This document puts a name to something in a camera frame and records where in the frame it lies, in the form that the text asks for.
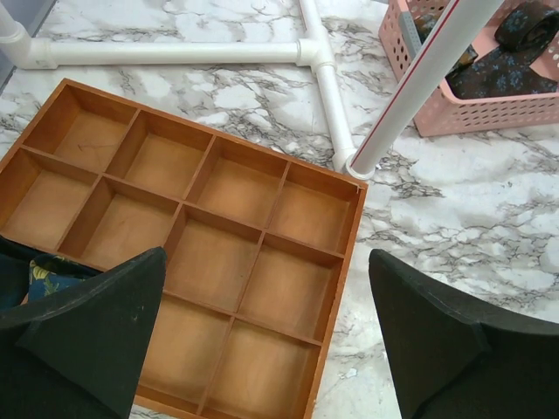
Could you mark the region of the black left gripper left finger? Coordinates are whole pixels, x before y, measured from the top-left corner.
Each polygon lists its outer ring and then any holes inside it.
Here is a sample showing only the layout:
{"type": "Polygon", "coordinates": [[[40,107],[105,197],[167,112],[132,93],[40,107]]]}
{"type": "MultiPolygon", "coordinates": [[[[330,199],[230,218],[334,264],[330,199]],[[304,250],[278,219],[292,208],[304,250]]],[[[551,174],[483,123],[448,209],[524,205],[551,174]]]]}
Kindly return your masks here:
{"type": "Polygon", "coordinates": [[[160,247],[29,302],[30,261],[1,249],[1,415],[126,418],[161,304],[160,247]]]}

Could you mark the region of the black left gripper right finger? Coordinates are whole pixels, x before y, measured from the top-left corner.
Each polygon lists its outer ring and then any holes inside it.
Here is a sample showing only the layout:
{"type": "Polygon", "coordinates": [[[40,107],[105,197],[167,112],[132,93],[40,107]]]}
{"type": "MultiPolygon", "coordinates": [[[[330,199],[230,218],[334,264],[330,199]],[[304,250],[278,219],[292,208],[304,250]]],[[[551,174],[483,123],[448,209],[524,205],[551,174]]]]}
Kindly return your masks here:
{"type": "Polygon", "coordinates": [[[556,418],[558,325],[369,254],[369,282],[403,418],[556,418]]]}

